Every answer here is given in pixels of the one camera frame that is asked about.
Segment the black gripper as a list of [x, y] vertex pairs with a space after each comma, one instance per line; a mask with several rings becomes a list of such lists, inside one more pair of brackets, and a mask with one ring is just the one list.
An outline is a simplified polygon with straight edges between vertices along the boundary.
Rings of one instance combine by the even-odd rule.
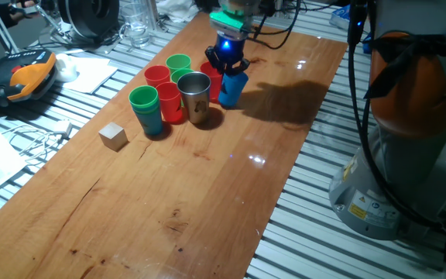
[[243, 58], [244, 40], [234, 40], [227, 36], [218, 34], [216, 44], [208, 46], [205, 55], [210, 65], [219, 73], [227, 76], [236, 76], [243, 73], [250, 65], [250, 62]]

